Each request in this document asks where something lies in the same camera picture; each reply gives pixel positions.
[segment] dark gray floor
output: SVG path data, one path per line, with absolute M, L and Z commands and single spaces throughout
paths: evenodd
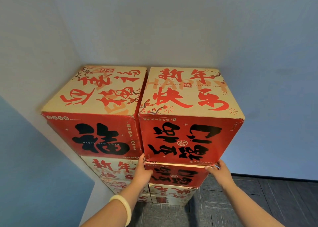
M 318 183 L 233 177 L 286 227 L 318 226 Z M 185 207 L 137 203 L 129 227 L 242 226 L 215 179 L 206 178 Z

